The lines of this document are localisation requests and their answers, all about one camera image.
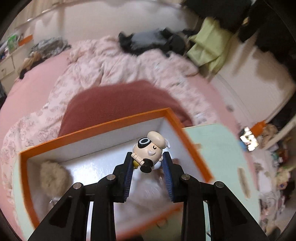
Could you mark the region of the cartoon dog figurine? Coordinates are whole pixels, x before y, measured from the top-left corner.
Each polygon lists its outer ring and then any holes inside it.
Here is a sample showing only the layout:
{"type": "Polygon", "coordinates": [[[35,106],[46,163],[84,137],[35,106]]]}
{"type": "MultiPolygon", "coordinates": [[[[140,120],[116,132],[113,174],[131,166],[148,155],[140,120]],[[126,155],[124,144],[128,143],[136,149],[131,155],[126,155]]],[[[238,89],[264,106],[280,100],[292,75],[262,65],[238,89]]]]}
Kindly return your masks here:
{"type": "Polygon", "coordinates": [[[160,168],[165,148],[170,148],[169,141],[160,133],[150,131],[133,146],[131,157],[134,168],[140,168],[143,173],[160,168]]]}

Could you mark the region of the pink floral duvet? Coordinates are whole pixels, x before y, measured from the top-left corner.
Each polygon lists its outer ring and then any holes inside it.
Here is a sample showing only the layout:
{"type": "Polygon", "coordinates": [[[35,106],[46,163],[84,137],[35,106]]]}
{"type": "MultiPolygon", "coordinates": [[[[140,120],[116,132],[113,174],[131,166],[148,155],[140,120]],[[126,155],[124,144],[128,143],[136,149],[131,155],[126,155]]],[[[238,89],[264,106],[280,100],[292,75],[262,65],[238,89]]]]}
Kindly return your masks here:
{"type": "Polygon", "coordinates": [[[122,51],[114,37],[77,42],[68,56],[68,66],[58,77],[46,104],[38,111],[20,118],[1,143],[1,198],[14,204],[12,172],[14,158],[26,147],[57,137],[69,101],[92,87],[146,80],[166,90],[193,119],[195,125],[215,123],[218,115],[203,94],[189,84],[197,67],[185,57],[159,50],[133,56],[122,51]]]}

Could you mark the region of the dark red pillow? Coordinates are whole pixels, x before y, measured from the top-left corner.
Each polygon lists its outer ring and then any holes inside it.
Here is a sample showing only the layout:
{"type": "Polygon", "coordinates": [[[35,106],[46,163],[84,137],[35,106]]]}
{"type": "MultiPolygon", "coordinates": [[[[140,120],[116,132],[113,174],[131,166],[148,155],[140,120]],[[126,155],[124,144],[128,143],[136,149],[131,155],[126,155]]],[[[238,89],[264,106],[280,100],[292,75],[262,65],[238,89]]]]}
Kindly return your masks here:
{"type": "Polygon", "coordinates": [[[162,108],[170,108],[183,126],[193,125],[189,114],[176,99],[148,81],[93,87],[70,100],[58,136],[162,108]]]}

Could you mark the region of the light green hanging garment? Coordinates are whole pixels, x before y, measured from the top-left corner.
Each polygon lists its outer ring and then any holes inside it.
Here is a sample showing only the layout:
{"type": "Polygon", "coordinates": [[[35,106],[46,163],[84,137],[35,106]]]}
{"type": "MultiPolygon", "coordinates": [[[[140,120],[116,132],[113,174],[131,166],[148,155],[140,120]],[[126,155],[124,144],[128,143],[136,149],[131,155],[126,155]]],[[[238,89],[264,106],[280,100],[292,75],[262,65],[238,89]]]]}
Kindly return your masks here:
{"type": "Polygon", "coordinates": [[[216,74],[223,67],[233,34],[220,27],[218,20],[207,17],[196,35],[189,40],[194,43],[187,52],[189,59],[197,66],[205,66],[210,73],[216,74]]]}

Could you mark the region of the white bedside drawer cabinet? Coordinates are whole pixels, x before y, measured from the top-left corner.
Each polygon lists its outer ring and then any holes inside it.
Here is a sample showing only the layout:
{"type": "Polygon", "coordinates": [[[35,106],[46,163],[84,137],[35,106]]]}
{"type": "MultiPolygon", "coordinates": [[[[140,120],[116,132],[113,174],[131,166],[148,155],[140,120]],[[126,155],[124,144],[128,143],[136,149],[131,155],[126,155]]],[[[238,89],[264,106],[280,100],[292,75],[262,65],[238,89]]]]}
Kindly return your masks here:
{"type": "Polygon", "coordinates": [[[13,87],[16,78],[19,76],[18,70],[24,59],[29,56],[33,45],[33,41],[30,41],[27,44],[20,46],[1,62],[1,85],[6,94],[8,94],[13,87]]]}

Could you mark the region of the beige fluffy pompom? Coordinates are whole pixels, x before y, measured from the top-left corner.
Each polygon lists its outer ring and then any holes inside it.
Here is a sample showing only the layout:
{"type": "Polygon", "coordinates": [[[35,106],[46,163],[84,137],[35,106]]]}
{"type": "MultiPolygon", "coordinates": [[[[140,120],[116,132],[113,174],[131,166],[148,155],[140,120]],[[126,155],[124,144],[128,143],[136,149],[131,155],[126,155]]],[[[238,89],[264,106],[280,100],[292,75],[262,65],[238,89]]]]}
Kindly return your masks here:
{"type": "Polygon", "coordinates": [[[69,172],[57,162],[45,161],[40,168],[40,185],[49,197],[61,197],[70,182],[69,172]]]}

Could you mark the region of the orange storage box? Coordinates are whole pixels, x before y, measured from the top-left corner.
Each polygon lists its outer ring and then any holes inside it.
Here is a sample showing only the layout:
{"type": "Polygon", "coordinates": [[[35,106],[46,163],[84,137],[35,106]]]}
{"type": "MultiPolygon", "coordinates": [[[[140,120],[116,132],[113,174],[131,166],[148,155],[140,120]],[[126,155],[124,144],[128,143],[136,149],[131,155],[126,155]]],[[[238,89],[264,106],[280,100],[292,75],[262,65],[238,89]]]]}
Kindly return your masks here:
{"type": "MultiPolygon", "coordinates": [[[[185,173],[202,182],[213,180],[207,164],[171,109],[148,111],[85,128],[19,154],[13,172],[13,192],[24,238],[29,239],[50,210],[50,198],[40,185],[43,161],[53,160],[64,166],[71,174],[71,183],[93,184],[123,163],[138,139],[150,131],[168,140],[170,156],[178,159],[185,173]]],[[[164,185],[151,175],[135,171],[128,200],[116,204],[114,209],[116,237],[123,240],[169,217],[180,210],[180,205],[170,202],[164,185]]]]}

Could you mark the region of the pink bed sheet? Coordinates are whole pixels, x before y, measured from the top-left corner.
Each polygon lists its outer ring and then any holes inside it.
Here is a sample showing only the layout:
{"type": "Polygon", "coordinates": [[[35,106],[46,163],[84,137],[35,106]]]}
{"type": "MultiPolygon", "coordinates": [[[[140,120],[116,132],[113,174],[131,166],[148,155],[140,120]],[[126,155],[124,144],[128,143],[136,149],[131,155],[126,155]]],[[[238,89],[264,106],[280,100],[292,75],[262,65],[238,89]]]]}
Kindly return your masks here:
{"type": "Polygon", "coordinates": [[[1,107],[1,143],[8,130],[23,116],[40,110],[68,66],[70,50],[51,57],[16,80],[1,107]]]}

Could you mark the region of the orange bottle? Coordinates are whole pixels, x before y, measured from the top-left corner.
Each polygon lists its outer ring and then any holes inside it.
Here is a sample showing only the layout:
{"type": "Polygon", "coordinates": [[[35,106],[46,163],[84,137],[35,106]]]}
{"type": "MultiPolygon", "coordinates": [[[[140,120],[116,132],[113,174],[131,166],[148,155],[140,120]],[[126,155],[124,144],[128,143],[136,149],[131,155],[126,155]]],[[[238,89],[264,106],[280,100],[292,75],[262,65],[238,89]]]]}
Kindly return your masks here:
{"type": "Polygon", "coordinates": [[[263,121],[257,122],[250,130],[253,133],[253,135],[257,138],[263,133],[265,126],[266,126],[266,123],[265,123],[265,120],[263,120],[263,121]]]}

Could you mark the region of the patterned clothes pile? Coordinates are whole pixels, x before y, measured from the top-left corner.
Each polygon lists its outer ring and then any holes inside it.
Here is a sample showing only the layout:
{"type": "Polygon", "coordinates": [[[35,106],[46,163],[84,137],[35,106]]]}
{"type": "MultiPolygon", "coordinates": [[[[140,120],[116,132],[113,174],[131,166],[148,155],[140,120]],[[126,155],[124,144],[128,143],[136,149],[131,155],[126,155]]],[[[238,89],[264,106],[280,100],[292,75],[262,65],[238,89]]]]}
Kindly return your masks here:
{"type": "Polygon", "coordinates": [[[43,60],[57,56],[63,51],[71,49],[71,45],[62,37],[53,37],[38,42],[31,48],[31,52],[37,52],[43,60]]]}

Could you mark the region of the dark clothes pile on bed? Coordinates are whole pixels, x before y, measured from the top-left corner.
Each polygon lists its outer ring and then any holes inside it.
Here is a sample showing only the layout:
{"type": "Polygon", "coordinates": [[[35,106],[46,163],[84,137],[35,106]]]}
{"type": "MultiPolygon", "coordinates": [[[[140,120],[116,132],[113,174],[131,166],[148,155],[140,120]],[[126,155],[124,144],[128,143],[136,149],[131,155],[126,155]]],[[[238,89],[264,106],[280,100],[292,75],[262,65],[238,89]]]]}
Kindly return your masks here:
{"type": "Polygon", "coordinates": [[[193,46],[189,37],[197,33],[197,31],[189,29],[174,32],[169,28],[164,28],[131,35],[121,32],[118,40],[124,52],[136,56],[152,49],[159,49],[166,56],[169,56],[171,52],[183,56],[193,46]]]}

